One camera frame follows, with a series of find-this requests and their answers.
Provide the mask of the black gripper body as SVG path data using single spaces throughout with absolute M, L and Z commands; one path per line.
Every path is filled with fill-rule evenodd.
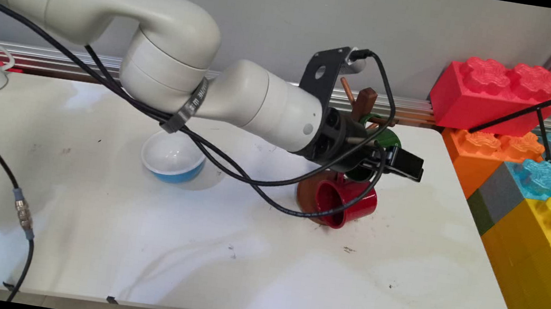
M 334 108 L 328 108 L 327 114 L 320 131 L 305 148 L 302 156 L 320 166 L 327 166 L 337 172 L 348 172 L 358 167 L 366 167 L 377 170 L 379 166 L 379 151 L 370 141 L 361 149 L 349 154 L 335 164 L 330 165 L 331 160 L 351 150 L 357 142 L 349 143 L 348 138 L 364 139 L 369 136 L 364 125 L 354 121 L 349 115 Z

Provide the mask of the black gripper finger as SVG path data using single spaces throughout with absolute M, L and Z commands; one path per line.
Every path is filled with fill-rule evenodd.
M 391 146 L 386 149 L 386 152 L 387 162 L 410 166 L 420 165 L 420 158 L 410 152 L 407 152 L 407 150 L 404 150 L 403 148 Z
M 381 169 L 382 173 L 401 176 L 401 178 L 406 178 L 413 180 L 414 182 L 421 182 L 423 178 L 424 169 L 422 163 L 416 164 L 406 164 L 406 163 L 391 163 L 388 159 L 385 160 L 376 160 L 374 165 L 379 168 L 383 164 Z

